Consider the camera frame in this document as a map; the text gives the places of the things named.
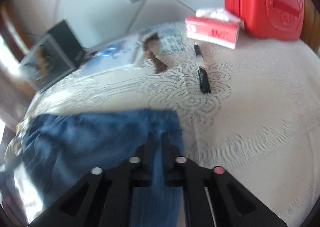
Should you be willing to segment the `white lace tablecloth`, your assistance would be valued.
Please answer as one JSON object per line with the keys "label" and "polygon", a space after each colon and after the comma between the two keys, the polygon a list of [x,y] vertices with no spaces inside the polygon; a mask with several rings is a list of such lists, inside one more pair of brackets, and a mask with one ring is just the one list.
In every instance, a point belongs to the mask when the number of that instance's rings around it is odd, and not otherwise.
{"label": "white lace tablecloth", "polygon": [[194,41],[184,22],[148,27],[168,70],[66,77],[33,99],[28,117],[84,111],[173,109],[186,155],[224,166],[288,226],[300,226],[319,198],[319,57],[307,44],[240,32],[234,50],[200,42],[212,92],[202,94]]}

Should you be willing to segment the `red tissue pack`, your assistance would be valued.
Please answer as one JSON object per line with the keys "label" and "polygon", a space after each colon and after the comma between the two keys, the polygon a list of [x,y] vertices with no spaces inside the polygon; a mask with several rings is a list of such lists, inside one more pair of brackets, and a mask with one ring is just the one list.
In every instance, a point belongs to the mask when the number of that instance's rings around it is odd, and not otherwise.
{"label": "red tissue pack", "polygon": [[224,8],[197,9],[185,18],[187,37],[235,49],[244,21]]}

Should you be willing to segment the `black marker pen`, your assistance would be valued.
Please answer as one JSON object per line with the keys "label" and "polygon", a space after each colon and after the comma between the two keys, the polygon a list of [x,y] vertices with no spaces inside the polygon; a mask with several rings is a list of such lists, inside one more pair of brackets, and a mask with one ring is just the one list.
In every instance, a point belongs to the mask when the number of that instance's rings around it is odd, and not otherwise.
{"label": "black marker pen", "polygon": [[200,46],[197,43],[194,44],[194,51],[196,55],[196,65],[198,67],[200,91],[203,94],[210,94],[211,88],[210,88],[209,79],[206,71],[206,66],[204,64],[204,59],[203,59]]}

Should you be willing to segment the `blue denim jeans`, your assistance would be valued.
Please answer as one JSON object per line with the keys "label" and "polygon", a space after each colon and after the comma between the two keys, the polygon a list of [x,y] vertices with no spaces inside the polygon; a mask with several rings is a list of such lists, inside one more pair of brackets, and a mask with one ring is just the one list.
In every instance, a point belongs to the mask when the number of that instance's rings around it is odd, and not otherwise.
{"label": "blue denim jeans", "polygon": [[[49,207],[93,167],[106,170],[132,157],[150,132],[155,144],[167,132],[171,144],[183,147],[179,118],[172,110],[42,114],[29,124],[22,160],[43,206]],[[160,152],[152,169],[151,187],[134,191],[130,224],[176,226],[182,190],[165,187]]]}

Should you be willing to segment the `blue printed plastic packet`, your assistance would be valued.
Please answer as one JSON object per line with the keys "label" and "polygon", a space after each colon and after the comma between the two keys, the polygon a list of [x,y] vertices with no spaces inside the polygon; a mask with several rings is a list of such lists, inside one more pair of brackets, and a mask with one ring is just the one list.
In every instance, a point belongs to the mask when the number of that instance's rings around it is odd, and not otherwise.
{"label": "blue printed plastic packet", "polygon": [[150,26],[91,50],[87,55],[88,60],[80,67],[79,77],[141,67],[144,59],[143,42],[155,33],[159,40],[151,42],[150,48],[156,56],[184,50],[184,21]]}

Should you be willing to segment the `red plastic handbag case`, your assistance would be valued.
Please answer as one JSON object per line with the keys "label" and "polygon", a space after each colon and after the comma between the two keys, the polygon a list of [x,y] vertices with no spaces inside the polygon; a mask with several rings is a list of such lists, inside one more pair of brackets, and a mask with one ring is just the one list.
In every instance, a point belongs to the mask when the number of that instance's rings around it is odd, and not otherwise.
{"label": "red plastic handbag case", "polygon": [[296,41],[304,19],[304,0],[225,0],[225,9],[244,21],[259,39]]}

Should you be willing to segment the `black framed box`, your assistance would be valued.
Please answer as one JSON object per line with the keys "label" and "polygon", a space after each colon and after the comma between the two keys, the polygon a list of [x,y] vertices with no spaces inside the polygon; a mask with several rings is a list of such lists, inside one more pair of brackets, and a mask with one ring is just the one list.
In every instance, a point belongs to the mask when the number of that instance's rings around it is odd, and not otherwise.
{"label": "black framed box", "polygon": [[42,92],[77,70],[85,57],[66,20],[49,29],[20,62],[20,74],[36,92]]}

